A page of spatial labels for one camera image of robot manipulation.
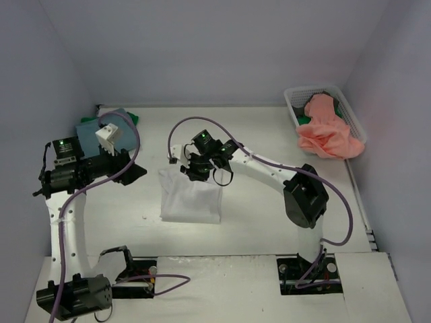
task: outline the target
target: blue cloth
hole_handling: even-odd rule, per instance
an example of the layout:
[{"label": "blue cloth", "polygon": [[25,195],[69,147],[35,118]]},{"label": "blue cloth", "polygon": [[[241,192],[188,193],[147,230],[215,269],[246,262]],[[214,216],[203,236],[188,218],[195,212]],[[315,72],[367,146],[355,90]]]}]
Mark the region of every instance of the blue cloth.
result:
[{"label": "blue cloth", "polygon": [[[115,110],[129,115],[123,108]],[[115,149],[120,151],[126,149],[127,151],[136,148],[136,137],[130,126],[119,116],[106,116],[102,121],[104,124],[113,123],[123,132],[123,135],[115,142]],[[99,130],[98,119],[87,121],[76,126],[76,133],[81,144],[82,151],[86,158],[99,155],[99,141],[96,137],[96,131]]]}]

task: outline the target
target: green cloth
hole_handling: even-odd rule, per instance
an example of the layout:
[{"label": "green cloth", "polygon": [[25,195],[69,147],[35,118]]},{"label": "green cloth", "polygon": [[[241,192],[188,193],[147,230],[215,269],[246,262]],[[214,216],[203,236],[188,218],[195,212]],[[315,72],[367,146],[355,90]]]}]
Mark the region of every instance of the green cloth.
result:
[{"label": "green cloth", "polygon": [[[138,117],[137,115],[133,114],[133,113],[130,113],[130,112],[128,112],[127,114],[128,114],[128,115],[130,116],[130,118],[132,119],[133,124],[134,124],[134,125],[137,125],[137,122],[139,121],[139,117]],[[90,117],[83,117],[83,118],[81,118],[81,123],[88,122],[88,121],[91,121],[91,120],[95,120],[95,119],[97,119],[97,118],[98,118],[97,116],[95,116],[95,117],[93,117],[93,118],[90,118]]]}]

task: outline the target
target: cable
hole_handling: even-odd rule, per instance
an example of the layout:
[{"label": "cable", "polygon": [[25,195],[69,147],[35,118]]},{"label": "cable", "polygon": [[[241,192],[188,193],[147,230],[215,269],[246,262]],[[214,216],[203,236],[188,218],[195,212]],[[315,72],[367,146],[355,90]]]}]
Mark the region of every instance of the cable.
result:
[{"label": "cable", "polygon": [[98,318],[97,318],[97,316],[96,316],[96,313],[94,313],[94,319],[97,321],[97,322],[99,322],[99,323],[105,323],[105,322],[107,322],[109,319],[110,319],[110,317],[112,316],[112,309],[114,308],[114,306],[111,304],[110,305],[110,311],[109,311],[109,316],[105,319],[105,320],[99,320]]},{"label": "cable", "polygon": [[320,176],[318,176],[318,175],[316,175],[316,174],[313,174],[313,173],[310,173],[310,172],[307,172],[306,170],[302,170],[302,169],[300,169],[300,168],[295,168],[295,167],[290,167],[290,166],[285,166],[285,165],[279,165],[279,164],[275,164],[275,163],[271,163],[270,161],[267,161],[267,160],[265,160],[265,159],[262,159],[262,158],[260,158],[260,157],[258,157],[258,156],[256,156],[256,155],[254,155],[254,154],[251,154],[249,151],[247,151],[235,138],[234,138],[234,136],[232,136],[231,134],[230,134],[230,132],[225,128],[225,127],[223,127],[220,123],[218,123],[218,122],[216,122],[216,121],[214,121],[214,120],[212,120],[212,119],[210,119],[210,118],[206,118],[206,117],[204,117],[204,116],[190,116],[190,117],[188,117],[188,118],[184,118],[184,119],[182,119],[181,121],[179,121],[179,122],[177,122],[177,124],[176,125],[174,125],[174,127],[172,128],[172,130],[170,131],[170,133],[169,133],[169,137],[168,137],[168,154],[169,154],[169,158],[171,159],[172,158],[172,152],[171,152],[171,150],[170,150],[170,142],[171,142],[171,140],[172,140],[172,135],[174,134],[174,132],[175,132],[175,129],[180,125],[180,124],[182,124],[183,122],[186,122],[186,121],[188,121],[188,120],[193,120],[193,119],[197,119],[197,120],[205,120],[205,121],[207,121],[207,122],[210,122],[210,123],[212,123],[212,124],[215,124],[217,127],[219,127],[219,128],[221,128],[224,132],[225,132],[225,134],[227,134],[227,136],[229,137],[229,138],[231,138],[231,140],[235,143],[235,145],[243,152],[243,153],[245,153],[246,155],[248,155],[248,156],[250,156],[251,158],[253,158],[253,159],[255,159],[255,160],[257,160],[258,162],[261,162],[262,164],[265,164],[265,165],[268,165],[268,166],[271,166],[271,167],[275,167],[275,168],[281,168],[281,169],[283,169],[283,170],[290,170],[290,171],[292,171],[292,172],[297,172],[297,173],[301,173],[301,174],[304,174],[304,175],[307,175],[308,177],[311,177],[311,178],[314,178],[315,180],[318,180],[319,182],[322,182],[323,184],[325,184],[326,186],[328,186],[336,195],[338,195],[338,197],[341,199],[341,201],[343,202],[343,204],[344,204],[344,206],[345,206],[345,209],[347,210],[347,215],[348,215],[348,217],[349,217],[349,228],[348,228],[348,230],[347,230],[347,235],[346,235],[346,237],[344,238],[344,240],[343,241],[341,241],[341,242],[333,242],[333,241],[331,241],[331,240],[328,240],[328,239],[325,239],[325,238],[323,238],[321,241],[322,242],[326,242],[326,243],[328,243],[328,244],[331,244],[331,245],[333,245],[333,246],[344,246],[349,240],[350,240],[350,237],[352,236],[352,232],[353,232],[353,213],[352,213],[352,210],[350,209],[350,205],[349,205],[349,203],[348,203],[348,201],[347,201],[347,199],[343,196],[343,194],[339,191],[339,189],[338,188],[336,188],[332,183],[330,183],[330,181],[328,181],[328,180],[326,180],[326,179],[324,179],[324,178],[321,178]]},{"label": "cable", "polygon": [[304,289],[309,287],[318,287],[321,285],[335,285],[335,284],[341,284],[341,281],[319,281],[318,283],[307,283],[301,285],[300,283],[307,278],[307,276],[312,272],[312,270],[317,266],[319,263],[319,260],[321,259],[323,254],[323,245],[321,244],[321,249],[319,251],[319,255],[317,256],[316,260],[311,264],[310,268],[303,274],[301,278],[299,278],[295,283],[295,288],[297,289]]},{"label": "cable", "polygon": [[[170,142],[172,140],[172,135],[175,132],[175,129],[182,123],[188,121],[188,120],[205,120],[207,122],[210,122],[212,124],[215,124],[217,127],[219,127],[220,129],[223,130],[223,132],[225,132],[225,134],[227,134],[227,136],[229,138],[231,138],[231,140],[235,143],[235,145],[243,152],[245,153],[247,156],[257,160],[258,162],[261,162],[262,164],[271,166],[271,167],[275,167],[275,168],[281,168],[283,170],[290,170],[292,172],[297,172],[300,174],[304,174],[307,175],[308,177],[314,178],[315,180],[318,180],[319,182],[322,182],[323,184],[325,184],[326,186],[328,186],[336,195],[338,195],[338,197],[341,199],[341,201],[343,202],[345,209],[347,211],[347,216],[349,217],[349,228],[347,229],[347,234],[346,237],[344,238],[344,240],[340,241],[340,242],[334,242],[325,238],[321,239],[321,242],[326,242],[328,244],[331,244],[332,246],[344,246],[349,240],[350,237],[352,236],[352,232],[353,232],[353,213],[352,213],[352,209],[350,208],[350,205],[347,201],[347,199],[344,197],[343,193],[341,193],[341,191],[336,188],[332,183],[330,183],[330,181],[321,178],[320,176],[307,172],[306,170],[302,170],[300,168],[295,168],[295,167],[290,167],[290,166],[285,166],[285,165],[279,165],[279,164],[275,164],[272,163],[270,161],[267,161],[263,158],[260,158],[258,156],[256,156],[255,154],[251,154],[249,151],[247,151],[235,138],[234,136],[231,135],[231,133],[225,128],[223,127],[220,123],[210,119],[210,118],[206,118],[204,116],[190,116],[188,118],[184,118],[180,121],[177,122],[176,125],[174,125],[174,127],[172,128],[172,130],[169,133],[168,136],[168,154],[169,154],[169,158],[172,159],[172,152],[170,150]],[[300,285],[300,282],[303,281],[310,273],[311,271],[315,268],[315,266],[319,263],[319,260],[322,256],[323,253],[323,245],[321,245],[321,250],[319,252],[319,255],[317,256],[316,260],[311,264],[310,268],[305,272],[305,274],[296,282],[295,287],[297,289],[301,289],[301,288],[307,288],[307,287],[312,287],[312,286],[320,286],[320,285],[326,285],[326,284],[340,284],[339,281],[325,281],[325,282],[318,282],[318,283],[311,283],[311,284],[305,284],[305,285]]]},{"label": "cable", "polygon": [[230,181],[229,181],[229,183],[227,183],[227,184],[220,184],[219,182],[217,182],[217,181],[216,181],[216,179],[215,179],[215,177],[214,177],[214,175],[216,174],[216,173],[215,173],[215,172],[216,172],[216,170],[217,170],[217,168],[214,168],[214,170],[213,170],[213,180],[214,180],[214,182],[215,182],[218,186],[226,187],[227,185],[229,185],[230,183],[232,183],[232,181],[234,180],[234,172],[230,172]]},{"label": "cable", "polygon": [[[62,220],[65,216],[65,212],[67,209],[67,206],[70,204],[71,201],[74,200],[75,197],[77,197],[78,195],[87,192],[88,190],[100,186],[104,183],[110,182],[111,180],[114,180],[115,178],[121,176],[122,174],[124,174],[124,172],[126,172],[135,162],[136,157],[139,153],[139,148],[141,147],[141,137],[139,136],[139,132],[136,129],[136,126],[133,124],[133,121],[130,119],[129,115],[127,114],[121,114],[118,112],[107,112],[105,114],[103,114],[102,116],[99,117],[98,119],[98,123],[100,124],[102,119],[105,116],[108,115],[116,115],[121,117],[128,125],[129,127],[132,129],[133,133],[136,136],[136,150],[135,153],[133,154],[133,157],[130,159],[129,163],[118,173],[105,178],[104,180],[101,180],[99,182],[93,183],[91,185],[88,185],[87,187],[84,187],[80,190],[77,190],[76,192],[74,192],[66,201],[65,204],[63,204],[63,206],[61,207],[60,210],[60,214],[59,214],[59,219]],[[49,318],[49,323],[53,323],[55,316],[57,315],[57,312],[59,310],[59,305],[60,305],[60,301],[61,301],[61,295],[63,294],[63,289],[65,286],[65,277],[66,277],[66,261],[65,261],[65,243],[64,243],[64,225],[63,225],[63,221],[60,221],[59,223],[59,240],[60,240],[60,261],[61,261],[61,275],[60,275],[60,283],[59,283],[59,288],[57,290],[57,295],[55,297],[55,301],[54,301],[54,306],[53,306],[53,310],[51,312],[51,316]]]},{"label": "cable", "polygon": [[45,150],[43,151],[43,158],[42,158],[42,169],[40,170],[40,174],[38,179],[42,180],[43,178],[43,174],[45,173],[45,169],[46,169],[46,153],[48,152],[48,148],[51,147],[51,142],[47,143],[45,145]]},{"label": "cable", "polygon": [[191,281],[191,278],[184,275],[178,275],[178,274],[156,274],[156,275],[139,275],[134,277],[129,277],[125,279],[121,279],[120,281],[117,281],[117,283],[126,283],[127,281],[137,281],[138,279],[151,279],[151,278],[179,278],[184,279],[182,283],[179,283],[178,285],[175,285],[174,287],[165,289],[164,291],[160,291],[158,293],[152,293],[153,296],[161,296],[163,294],[169,293],[170,291],[173,291],[174,289],[177,289],[183,285],[186,285]]}]

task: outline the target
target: white plastic bracket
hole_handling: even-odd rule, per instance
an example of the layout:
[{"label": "white plastic bracket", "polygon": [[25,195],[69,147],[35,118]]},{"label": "white plastic bracket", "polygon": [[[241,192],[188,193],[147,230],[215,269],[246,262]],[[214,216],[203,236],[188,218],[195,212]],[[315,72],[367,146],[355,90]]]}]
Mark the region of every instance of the white plastic bracket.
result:
[{"label": "white plastic bracket", "polygon": [[112,156],[115,154],[115,141],[120,138],[122,134],[122,130],[112,123],[96,131],[99,144]]}]

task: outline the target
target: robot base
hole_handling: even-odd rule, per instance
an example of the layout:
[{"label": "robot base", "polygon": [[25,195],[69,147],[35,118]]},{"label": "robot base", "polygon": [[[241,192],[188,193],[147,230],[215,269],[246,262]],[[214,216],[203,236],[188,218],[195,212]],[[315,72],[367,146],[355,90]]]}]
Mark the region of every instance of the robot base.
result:
[{"label": "robot base", "polygon": [[[157,273],[157,258],[133,258],[133,266],[126,268],[117,280],[139,275],[154,275]],[[139,279],[112,286],[113,299],[145,299],[153,298],[156,279]]]},{"label": "robot base", "polygon": [[[282,295],[316,295],[343,293],[341,284],[325,285],[318,287],[308,287],[303,289],[295,288],[295,283],[310,268],[310,263],[301,257],[293,256],[290,258],[277,259],[277,271]],[[326,256],[308,276],[305,283],[321,282],[325,280],[339,280],[338,269],[333,256]]]}]

